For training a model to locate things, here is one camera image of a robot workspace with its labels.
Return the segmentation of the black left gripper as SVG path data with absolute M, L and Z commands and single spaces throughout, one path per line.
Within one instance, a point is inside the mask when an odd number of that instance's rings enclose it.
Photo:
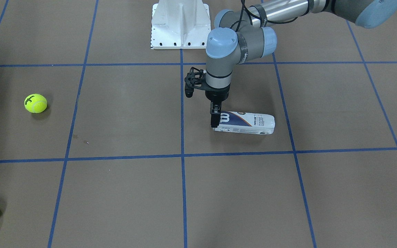
M 222 102 L 225 101 L 230 94 L 230 86 L 221 89 L 205 91 L 205 96 L 211 101 L 211 128 L 217 128 L 220 124 L 222 113 Z

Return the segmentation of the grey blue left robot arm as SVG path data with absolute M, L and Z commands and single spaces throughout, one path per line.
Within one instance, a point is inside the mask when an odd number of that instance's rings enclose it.
M 242 9 L 220 11 L 208 34 L 207 62 L 197 81 L 211 101 L 211 127 L 221 119 L 222 102 L 230 91 L 233 69 L 274 53 L 277 35 L 273 25 L 288 24 L 311 13 L 329 12 L 359 27 L 375 28 L 397 11 L 397 0 L 271 0 Z

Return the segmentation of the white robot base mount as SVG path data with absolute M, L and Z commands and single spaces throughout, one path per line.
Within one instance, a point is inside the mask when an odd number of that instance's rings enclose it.
M 209 6 L 201 0 L 159 0 L 152 6 L 152 49 L 205 49 Z

